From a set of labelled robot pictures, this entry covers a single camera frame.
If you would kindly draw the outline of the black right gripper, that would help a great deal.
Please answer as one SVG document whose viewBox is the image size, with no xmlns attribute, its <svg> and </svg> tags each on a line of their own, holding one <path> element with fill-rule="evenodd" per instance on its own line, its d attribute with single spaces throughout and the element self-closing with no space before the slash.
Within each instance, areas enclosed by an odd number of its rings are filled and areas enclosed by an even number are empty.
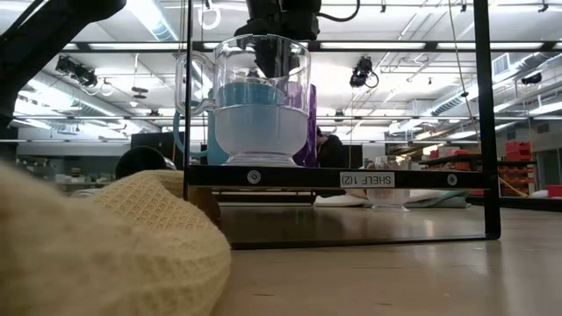
<svg viewBox="0 0 562 316">
<path fill-rule="evenodd" d="M 247 0 L 246 5 L 249 19 L 235 31 L 235 36 L 274 34 L 288 38 L 284 43 L 285 65 L 280 57 L 280 40 L 258 38 L 256 65 L 267 78 L 281 77 L 284 72 L 286 75 L 299 72 L 303 47 L 294 40 L 317 39 L 321 0 Z"/>
</svg>

